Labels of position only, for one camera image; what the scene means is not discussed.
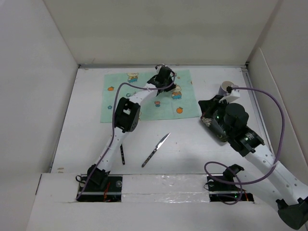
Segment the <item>purple cup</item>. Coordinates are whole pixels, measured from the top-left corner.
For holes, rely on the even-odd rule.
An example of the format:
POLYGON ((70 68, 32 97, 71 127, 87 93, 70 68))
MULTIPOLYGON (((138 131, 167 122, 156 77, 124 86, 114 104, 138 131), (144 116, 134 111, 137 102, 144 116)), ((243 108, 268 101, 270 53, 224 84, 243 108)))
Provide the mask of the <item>purple cup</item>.
POLYGON ((222 82, 218 90, 218 95, 220 96, 230 95, 230 93, 227 91, 228 87, 235 87, 235 84, 231 81, 222 82))

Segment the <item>black floral rectangular plate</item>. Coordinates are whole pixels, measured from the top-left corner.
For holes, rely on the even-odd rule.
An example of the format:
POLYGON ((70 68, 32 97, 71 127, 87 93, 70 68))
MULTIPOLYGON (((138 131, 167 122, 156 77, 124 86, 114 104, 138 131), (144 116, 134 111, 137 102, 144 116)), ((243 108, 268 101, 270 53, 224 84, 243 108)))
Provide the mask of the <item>black floral rectangular plate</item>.
POLYGON ((202 113, 200 117, 203 124, 221 141, 227 142, 228 135, 224 130, 224 127, 219 124, 219 117, 217 115, 206 115, 202 113))

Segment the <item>green cartoon print cloth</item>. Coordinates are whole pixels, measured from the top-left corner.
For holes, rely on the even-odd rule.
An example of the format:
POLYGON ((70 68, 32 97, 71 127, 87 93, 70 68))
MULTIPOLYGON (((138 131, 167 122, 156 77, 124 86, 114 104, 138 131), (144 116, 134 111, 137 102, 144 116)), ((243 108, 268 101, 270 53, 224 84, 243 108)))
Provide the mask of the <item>green cartoon print cloth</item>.
POLYGON ((102 123, 112 122, 112 112, 118 87, 123 82, 133 85, 124 85, 118 94, 118 100, 122 97, 136 99, 140 106, 140 120, 167 120, 192 118, 200 115, 197 100, 193 89, 193 82, 189 70, 176 71, 175 88, 169 92, 158 95, 149 93, 145 88, 147 81, 155 75, 154 72, 118 73, 104 76, 103 99, 101 109, 102 123))

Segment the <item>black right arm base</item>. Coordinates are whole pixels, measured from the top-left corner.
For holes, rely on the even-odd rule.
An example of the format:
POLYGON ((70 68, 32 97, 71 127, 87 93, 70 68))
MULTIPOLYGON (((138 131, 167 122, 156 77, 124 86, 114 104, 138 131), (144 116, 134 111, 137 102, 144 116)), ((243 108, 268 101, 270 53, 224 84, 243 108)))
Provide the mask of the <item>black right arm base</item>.
MULTIPOLYGON (((229 166, 235 173, 243 171, 244 168, 234 164, 229 166)), ((220 180, 234 182, 235 177, 229 170, 225 170, 222 174, 214 174, 220 180)), ((240 186, 228 185, 217 180, 212 179, 210 176, 206 176, 207 183, 204 184, 204 189, 209 191, 210 202, 222 202, 225 204, 232 204, 239 199, 240 202, 254 202, 253 195, 243 190, 242 196, 240 196, 240 186)))

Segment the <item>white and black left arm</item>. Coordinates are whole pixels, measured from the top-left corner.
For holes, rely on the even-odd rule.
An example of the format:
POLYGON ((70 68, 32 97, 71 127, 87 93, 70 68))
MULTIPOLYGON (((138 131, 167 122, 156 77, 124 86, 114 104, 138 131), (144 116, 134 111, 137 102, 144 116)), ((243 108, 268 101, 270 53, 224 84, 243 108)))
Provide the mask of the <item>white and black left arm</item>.
POLYGON ((88 169, 86 185, 102 191, 107 186, 108 175, 111 171, 115 154, 126 136, 135 130, 139 122, 141 104, 175 88, 175 72, 166 65, 155 67, 156 75, 150 78, 144 87, 137 87, 128 82, 120 84, 112 109, 112 132, 110 140, 98 160, 88 169), (139 91, 132 96, 119 98, 122 86, 127 85, 139 91))

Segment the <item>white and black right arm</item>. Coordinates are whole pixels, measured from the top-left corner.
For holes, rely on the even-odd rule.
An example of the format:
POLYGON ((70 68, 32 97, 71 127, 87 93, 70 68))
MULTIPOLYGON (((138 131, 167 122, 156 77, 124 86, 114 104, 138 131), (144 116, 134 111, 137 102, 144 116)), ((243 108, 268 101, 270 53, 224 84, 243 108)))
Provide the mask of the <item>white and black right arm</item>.
POLYGON ((270 205, 290 228, 299 230, 308 221, 308 186, 296 178, 271 153, 262 138, 247 125, 249 115, 238 103, 216 95, 198 102, 203 124, 222 142, 253 164, 264 179, 254 180, 234 164, 223 172, 222 183, 232 190, 241 187, 270 205))

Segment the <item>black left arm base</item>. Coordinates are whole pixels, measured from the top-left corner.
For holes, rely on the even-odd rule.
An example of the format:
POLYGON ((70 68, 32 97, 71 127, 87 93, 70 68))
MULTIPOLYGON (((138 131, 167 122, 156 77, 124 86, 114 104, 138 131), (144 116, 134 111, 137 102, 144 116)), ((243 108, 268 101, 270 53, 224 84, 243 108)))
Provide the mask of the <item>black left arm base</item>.
POLYGON ((100 188, 92 182, 86 186, 86 175, 77 175, 75 180, 78 182, 77 201, 78 202, 121 202, 123 176, 111 175, 107 179, 104 188, 100 188))

